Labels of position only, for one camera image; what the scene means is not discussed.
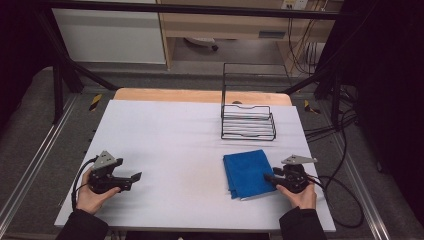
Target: hand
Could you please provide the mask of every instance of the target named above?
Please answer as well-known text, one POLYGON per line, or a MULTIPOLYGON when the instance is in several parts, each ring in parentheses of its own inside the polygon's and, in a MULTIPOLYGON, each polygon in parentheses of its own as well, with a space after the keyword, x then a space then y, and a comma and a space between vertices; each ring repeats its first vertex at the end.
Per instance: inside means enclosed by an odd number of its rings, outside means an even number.
POLYGON ((293 208, 315 209, 317 205, 317 194, 315 193, 315 184, 309 182, 309 185, 300 193, 292 193, 287 188, 277 185, 277 189, 284 194, 293 208))
POLYGON ((94 215, 102 207, 102 204, 107 199, 113 197, 116 193, 121 191, 121 189, 119 187, 115 187, 103 194, 94 193, 88 186, 88 178, 90 176, 90 173, 91 168, 88 169, 82 176, 82 187, 78 192, 78 201, 76 208, 94 215))

